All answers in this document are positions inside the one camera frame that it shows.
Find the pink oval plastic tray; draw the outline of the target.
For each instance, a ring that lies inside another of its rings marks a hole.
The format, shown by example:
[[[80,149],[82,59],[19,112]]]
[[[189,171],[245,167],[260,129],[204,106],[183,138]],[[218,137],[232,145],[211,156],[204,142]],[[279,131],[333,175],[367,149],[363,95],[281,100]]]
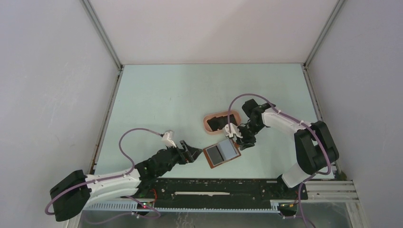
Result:
[[[217,135],[222,133],[225,125],[228,124],[228,116],[230,122],[238,126],[241,124],[241,116],[236,110],[223,111],[213,114],[208,114],[203,119],[203,126],[207,134]]]

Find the brown leather card holder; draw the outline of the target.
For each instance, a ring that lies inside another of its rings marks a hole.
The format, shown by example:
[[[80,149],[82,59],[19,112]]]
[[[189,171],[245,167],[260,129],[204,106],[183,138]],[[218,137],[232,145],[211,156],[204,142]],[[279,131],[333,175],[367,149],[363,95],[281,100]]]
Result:
[[[221,154],[222,154],[222,156],[224,158],[224,161],[222,163],[219,163],[216,166],[212,166],[212,164],[209,161],[206,149],[211,147],[211,146],[215,146],[215,145],[217,145],[219,147],[219,149],[221,151]],[[218,167],[218,166],[220,166],[220,165],[222,165],[224,163],[230,162],[230,161],[232,161],[232,160],[234,160],[234,159],[236,159],[236,158],[241,156],[239,146],[232,139],[227,138],[224,141],[221,141],[221,142],[216,143],[216,144],[211,145],[211,146],[206,147],[206,148],[204,148],[202,150],[211,169],[214,169],[214,168],[216,168],[216,167]]]

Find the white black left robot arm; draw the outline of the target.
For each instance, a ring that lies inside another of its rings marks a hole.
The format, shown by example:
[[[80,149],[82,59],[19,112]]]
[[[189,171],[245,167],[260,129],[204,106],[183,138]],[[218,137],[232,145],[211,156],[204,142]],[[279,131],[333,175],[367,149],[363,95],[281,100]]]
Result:
[[[148,196],[156,180],[171,171],[177,164],[193,163],[202,149],[189,146],[173,146],[159,150],[147,160],[120,172],[103,175],[85,175],[82,170],[70,173],[50,190],[53,212],[57,222],[69,220],[85,207],[119,197],[144,198]]]

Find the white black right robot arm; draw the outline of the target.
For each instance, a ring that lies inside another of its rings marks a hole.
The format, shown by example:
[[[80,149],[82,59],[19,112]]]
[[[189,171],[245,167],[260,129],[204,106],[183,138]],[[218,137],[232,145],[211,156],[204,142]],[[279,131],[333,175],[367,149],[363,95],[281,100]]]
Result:
[[[284,199],[290,198],[296,186],[323,168],[331,171],[331,164],[339,159],[339,152],[326,123],[304,122],[283,113],[270,102],[258,104],[250,99],[242,106],[248,117],[245,124],[225,125],[229,138],[235,138],[241,150],[253,147],[256,135],[263,128],[276,128],[294,139],[296,163],[278,178],[277,194]]]

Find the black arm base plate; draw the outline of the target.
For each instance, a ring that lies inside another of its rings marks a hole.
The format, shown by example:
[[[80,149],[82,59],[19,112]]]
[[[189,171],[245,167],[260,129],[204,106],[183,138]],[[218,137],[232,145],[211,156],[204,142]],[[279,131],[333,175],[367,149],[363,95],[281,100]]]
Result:
[[[164,209],[269,209],[278,202],[308,199],[306,188],[283,188],[275,179],[177,179],[158,178],[136,199],[154,199]]]

